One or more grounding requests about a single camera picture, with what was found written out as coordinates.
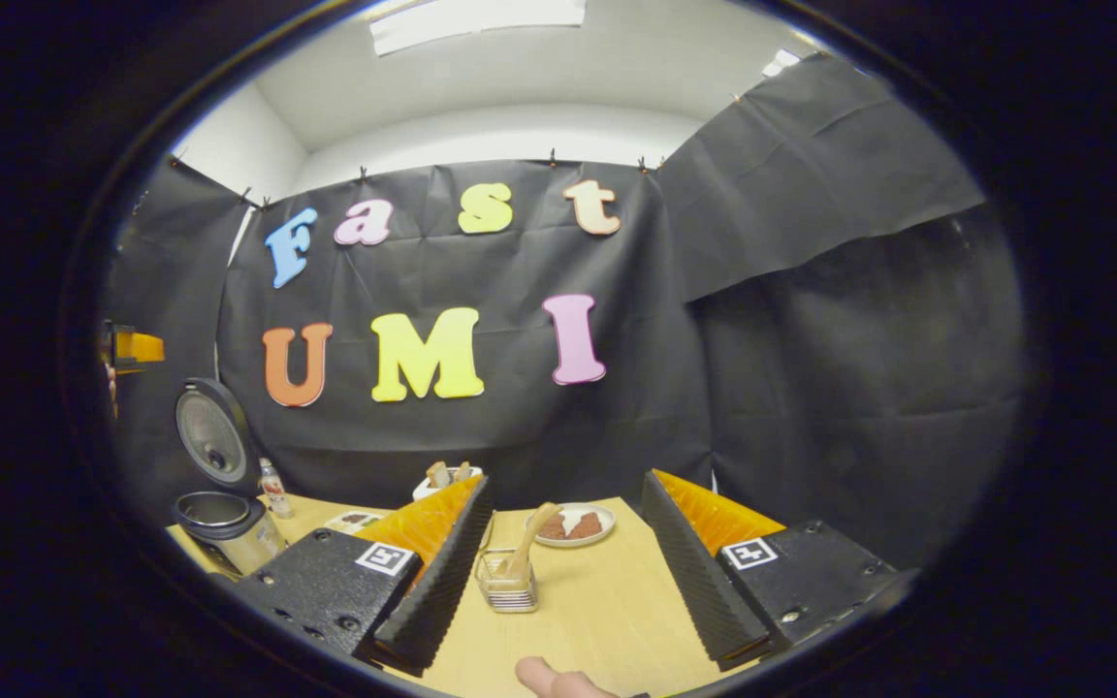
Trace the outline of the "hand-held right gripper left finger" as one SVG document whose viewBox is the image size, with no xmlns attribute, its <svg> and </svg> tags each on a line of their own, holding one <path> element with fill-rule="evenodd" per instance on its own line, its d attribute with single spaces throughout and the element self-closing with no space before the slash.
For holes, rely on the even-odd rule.
<svg viewBox="0 0 1117 698">
<path fill-rule="evenodd" d="M 330 652 L 421 676 L 460 608 L 491 520 L 483 474 L 359 533 L 316 527 L 233 583 L 247 608 Z"/>
</svg>

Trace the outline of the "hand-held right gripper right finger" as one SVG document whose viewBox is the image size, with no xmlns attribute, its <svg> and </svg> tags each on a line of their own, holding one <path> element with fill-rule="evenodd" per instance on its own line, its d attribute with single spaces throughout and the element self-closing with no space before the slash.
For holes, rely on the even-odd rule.
<svg viewBox="0 0 1117 698">
<path fill-rule="evenodd" d="M 911 587 L 834 526 L 793 526 L 655 469 L 642 514 L 707 654 L 722 670 L 781 654 Z"/>
</svg>

